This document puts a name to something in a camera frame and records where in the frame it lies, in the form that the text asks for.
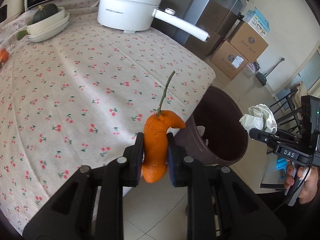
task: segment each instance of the cherry print tablecloth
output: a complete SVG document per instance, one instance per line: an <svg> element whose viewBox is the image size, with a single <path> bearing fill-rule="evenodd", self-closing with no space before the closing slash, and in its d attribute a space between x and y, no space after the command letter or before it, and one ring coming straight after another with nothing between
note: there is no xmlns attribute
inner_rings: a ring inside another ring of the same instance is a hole
<svg viewBox="0 0 320 240"><path fill-rule="evenodd" d="M134 144L173 70L163 109L185 121L215 78L155 29L100 26L98 1L56 0L70 23L41 43L15 39L36 9L0 29L11 52L0 70L0 208L20 233L81 165L106 165Z"/></svg>

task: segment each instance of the screw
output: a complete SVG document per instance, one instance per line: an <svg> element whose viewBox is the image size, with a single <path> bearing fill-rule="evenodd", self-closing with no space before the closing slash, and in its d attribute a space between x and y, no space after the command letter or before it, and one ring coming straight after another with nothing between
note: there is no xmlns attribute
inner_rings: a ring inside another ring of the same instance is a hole
<svg viewBox="0 0 320 240"><path fill-rule="evenodd" d="M186 156L186 157L184 157L183 158L183 160L186 162L186 163L191 163L191 162L193 162L193 157L191 157L191 156Z"/></svg>
<svg viewBox="0 0 320 240"><path fill-rule="evenodd" d="M221 167L221 171L222 171L223 173L229 173L229 172L230 172L230 168L227 167L227 166L223 166L223 167Z"/></svg>
<svg viewBox="0 0 320 240"><path fill-rule="evenodd" d="M119 157L118 159L117 159L117 162L118 163L126 163L127 162L127 158L126 157Z"/></svg>
<svg viewBox="0 0 320 240"><path fill-rule="evenodd" d="M86 173L86 172L88 172L89 170L90 170L90 167L87 166L87 165L81 166L81 168L80 168L80 172L81 172L81 173Z"/></svg>

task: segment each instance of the brown trash can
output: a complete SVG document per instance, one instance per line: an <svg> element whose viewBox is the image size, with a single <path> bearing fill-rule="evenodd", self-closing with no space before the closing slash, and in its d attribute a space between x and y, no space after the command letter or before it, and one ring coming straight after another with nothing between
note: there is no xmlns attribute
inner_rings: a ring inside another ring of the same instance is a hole
<svg viewBox="0 0 320 240"><path fill-rule="evenodd" d="M221 89L210 86L187 120L186 128L174 137L175 142L204 165L232 165L248 147L248 133L239 122L241 117L235 101ZM202 137L197 130L200 125L205 127Z"/></svg>

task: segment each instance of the white wall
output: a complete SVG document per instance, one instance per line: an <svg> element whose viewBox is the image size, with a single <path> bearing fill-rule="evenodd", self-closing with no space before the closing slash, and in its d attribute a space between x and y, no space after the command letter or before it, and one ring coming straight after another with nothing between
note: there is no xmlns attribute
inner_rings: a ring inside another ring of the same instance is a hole
<svg viewBox="0 0 320 240"><path fill-rule="evenodd" d="M258 58L265 73L281 57L285 61L267 77L276 91L307 59L318 40L320 26L305 0L251 0L243 14L254 7L270 22L270 32L264 37L268 48Z"/></svg>

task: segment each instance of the refrigerator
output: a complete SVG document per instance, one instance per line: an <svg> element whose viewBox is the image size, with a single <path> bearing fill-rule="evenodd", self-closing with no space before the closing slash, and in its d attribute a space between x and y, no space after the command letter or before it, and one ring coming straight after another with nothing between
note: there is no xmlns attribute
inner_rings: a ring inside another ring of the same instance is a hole
<svg viewBox="0 0 320 240"><path fill-rule="evenodd" d="M162 0L159 8L171 8L176 16L207 31L202 42L168 23L154 19L152 27L167 34L200 58L213 54L250 0Z"/></svg>

